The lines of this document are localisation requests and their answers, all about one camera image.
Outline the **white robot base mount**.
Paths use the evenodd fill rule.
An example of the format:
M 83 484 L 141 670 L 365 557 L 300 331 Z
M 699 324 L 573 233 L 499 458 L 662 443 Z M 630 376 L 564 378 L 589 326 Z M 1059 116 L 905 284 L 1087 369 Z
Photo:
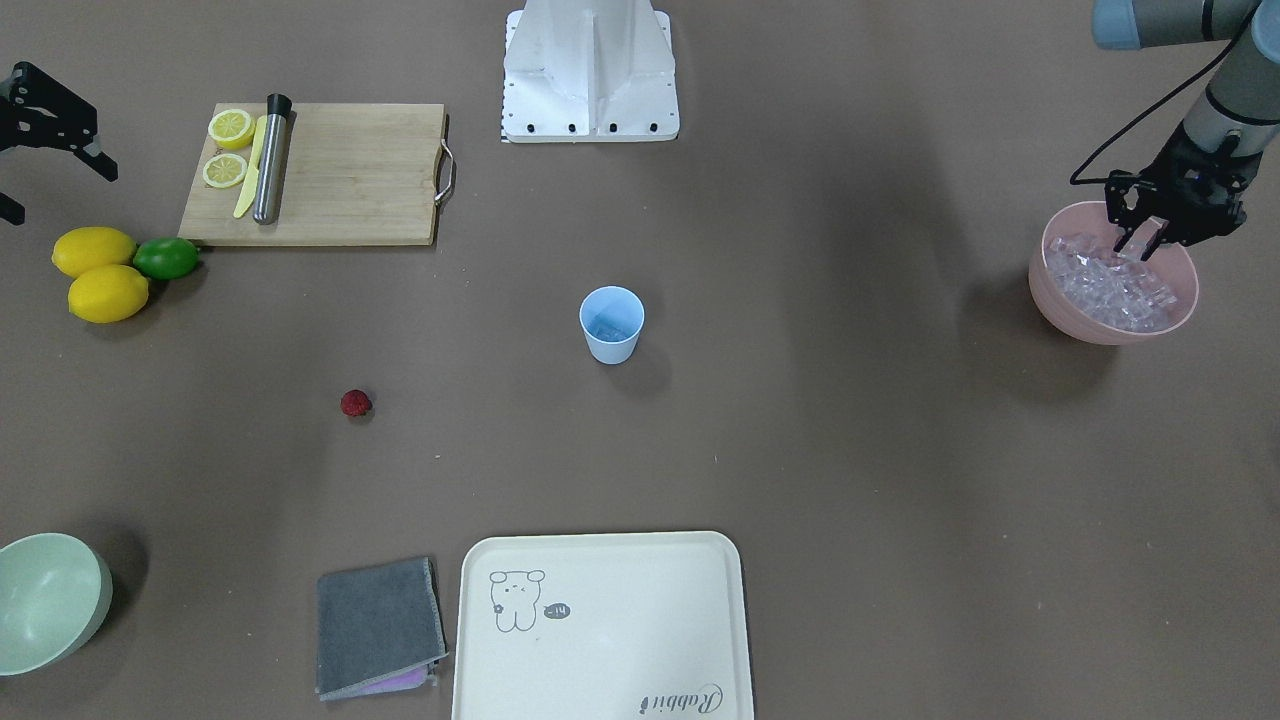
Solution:
M 502 141 L 678 137 L 672 22 L 652 3 L 527 1 L 504 32 Z

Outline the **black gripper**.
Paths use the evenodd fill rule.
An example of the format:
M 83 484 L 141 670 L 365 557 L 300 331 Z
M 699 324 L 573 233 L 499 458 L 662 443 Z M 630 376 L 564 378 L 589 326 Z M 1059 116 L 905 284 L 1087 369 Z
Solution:
M 97 110 L 32 61 L 18 61 L 3 79 L 1 150 L 59 149 L 79 159 L 108 182 L 119 177 L 116 161 L 97 141 Z M 26 208 L 0 193 L 0 217 L 10 225 L 26 223 Z
M 1192 246 L 1243 225 L 1243 193 L 1251 186 L 1251 156 L 1236 155 L 1243 140 L 1242 129 L 1230 129 L 1204 151 L 1178 128 L 1146 169 L 1110 172 L 1103 199 L 1116 231 L 1112 254 L 1147 263 L 1165 245 Z M 1146 241 L 1142 261 L 1124 258 L 1120 252 L 1134 229 L 1152 218 L 1158 228 Z

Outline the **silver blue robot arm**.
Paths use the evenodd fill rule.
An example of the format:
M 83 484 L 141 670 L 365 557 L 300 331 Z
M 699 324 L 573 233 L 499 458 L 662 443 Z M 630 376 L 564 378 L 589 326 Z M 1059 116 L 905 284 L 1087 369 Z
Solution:
M 1151 219 L 1160 225 L 1142 260 L 1162 246 L 1189 247 L 1242 227 L 1245 191 L 1277 135 L 1277 4 L 1204 1 L 1158 13 L 1147 1 L 1097 1 L 1092 33 L 1112 50 L 1226 41 L 1203 67 L 1210 82 L 1153 161 L 1100 178 L 1108 222 L 1120 231 L 1115 250 Z M 101 150 L 96 108 L 29 61 L 3 79 L 3 151 L 19 147 L 60 150 L 106 181 L 119 176 Z

